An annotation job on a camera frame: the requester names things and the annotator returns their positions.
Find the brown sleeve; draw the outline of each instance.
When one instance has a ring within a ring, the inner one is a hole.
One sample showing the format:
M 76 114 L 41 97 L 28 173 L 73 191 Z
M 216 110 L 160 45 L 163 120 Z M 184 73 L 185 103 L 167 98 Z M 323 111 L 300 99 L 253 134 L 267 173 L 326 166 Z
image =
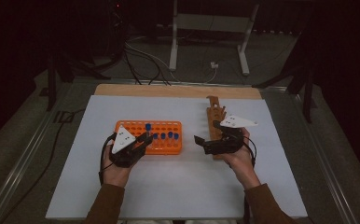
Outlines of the brown sleeve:
M 297 223 L 282 211 L 273 198 L 267 184 L 248 189 L 245 193 L 256 224 Z
M 103 184 L 88 212 L 85 223 L 117 223 L 124 192 L 124 188 Z

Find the white desk frame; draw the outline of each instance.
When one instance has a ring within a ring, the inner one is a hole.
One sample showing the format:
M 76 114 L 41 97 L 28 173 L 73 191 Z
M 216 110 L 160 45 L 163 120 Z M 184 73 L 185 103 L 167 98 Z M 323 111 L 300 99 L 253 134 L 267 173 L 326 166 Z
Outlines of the white desk frame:
M 176 70 L 177 64 L 177 29 L 192 29 L 192 30 L 211 30 L 224 32 L 244 32 L 243 42 L 238 45 L 239 61 L 241 63 L 242 73 L 244 76 L 250 74 L 249 66 L 247 65 L 246 50 L 247 42 L 253 29 L 254 20 L 258 11 L 258 5 L 255 5 L 249 18 L 242 17 L 227 17 L 215 15 L 194 15 L 183 14 L 177 12 L 177 0 L 173 2 L 173 40 L 171 59 L 169 60 L 169 69 Z

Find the person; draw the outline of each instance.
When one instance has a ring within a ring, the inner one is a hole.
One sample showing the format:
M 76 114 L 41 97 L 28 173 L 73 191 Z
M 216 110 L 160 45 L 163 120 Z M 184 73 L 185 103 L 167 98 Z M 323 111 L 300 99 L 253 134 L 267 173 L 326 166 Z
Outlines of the person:
M 250 133 L 242 128 L 245 144 L 249 142 Z M 110 165 L 108 159 L 110 146 L 106 147 L 104 166 Z M 221 154 L 224 161 L 234 171 L 242 184 L 245 198 L 249 203 L 256 224 L 289 224 L 297 223 L 285 214 L 276 203 L 267 184 L 261 184 L 251 162 L 251 156 L 246 147 L 229 154 Z M 120 207 L 125 193 L 132 167 L 121 168 L 114 164 L 104 170 L 104 183 L 93 203 L 85 223 L 117 223 Z

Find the floor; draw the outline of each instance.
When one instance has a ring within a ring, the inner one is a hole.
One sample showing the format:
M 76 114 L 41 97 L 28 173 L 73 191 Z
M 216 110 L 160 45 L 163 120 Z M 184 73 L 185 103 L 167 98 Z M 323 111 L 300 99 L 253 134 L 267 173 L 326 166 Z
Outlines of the floor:
M 136 50 L 162 60 L 156 60 L 162 75 L 152 84 L 245 86 L 257 84 L 281 72 L 286 58 L 297 41 L 291 35 L 252 34 L 246 49 L 251 68 L 243 76 L 237 61 L 236 45 L 241 35 L 190 33 L 179 39 L 177 70 L 169 72 L 171 39 L 160 36 L 150 40 L 132 36 L 127 41 L 128 60 L 143 84 L 158 74 L 157 66 L 146 58 L 135 56 Z M 101 63 L 106 58 L 96 58 Z M 218 63 L 215 70 L 210 63 Z M 58 102 L 46 112 L 48 99 L 39 96 L 47 87 L 47 72 L 35 78 L 37 89 L 0 131 L 0 217 L 22 198 L 42 174 L 49 158 L 53 160 L 35 187 L 11 210 L 1 223 L 81 223 L 81 220 L 48 220 L 45 214 L 67 154 L 73 143 L 82 112 L 71 123 L 60 124 L 58 111 L 85 108 L 89 97 L 100 83 L 133 84 L 134 77 L 124 61 L 102 71 L 110 80 L 97 80 L 75 70 L 73 83 L 60 83 Z M 301 116 L 300 95 L 285 92 L 291 78 L 261 90 L 266 100 L 284 151 L 298 183 L 309 217 L 298 223 L 360 223 L 360 164 L 318 86 L 313 87 L 312 123 Z M 13 169 L 25 151 L 28 162 L 23 169 Z M 6 185 L 8 176 L 16 183 Z

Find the white table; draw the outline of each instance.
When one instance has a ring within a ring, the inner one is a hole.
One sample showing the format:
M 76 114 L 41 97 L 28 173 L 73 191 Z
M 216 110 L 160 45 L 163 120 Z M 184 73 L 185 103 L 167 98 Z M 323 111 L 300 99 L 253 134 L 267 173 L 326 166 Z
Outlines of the white table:
M 128 88 L 138 90 L 136 86 Z M 182 89 L 170 88 L 173 92 Z M 203 88 L 194 90 L 197 96 L 203 94 Z M 240 94 L 239 90 L 231 91 Z M 269 183 L 278 204 L 289 216 L 306 217 L 265 101 L 220 99 L 220 104 L 227 107 L 228 114 L 258 121 L 258 126 L 249 128 L 257 146 L 256 172 L 262 182 Z M 120 219 L 241 218 L 241 184 L 224 162 L 204 155 L 203 148 L 194 143 L 194 135 L 209 139 L 205 112 L 208 106 L 205 98 L 91 96 L 46 218 L 80 219 L 89 212 L 100 188 L 97 174 L 102 144 L 120 119 L 178 120 L 183 124 L 180 155 L 147 155 L 133 168 Z

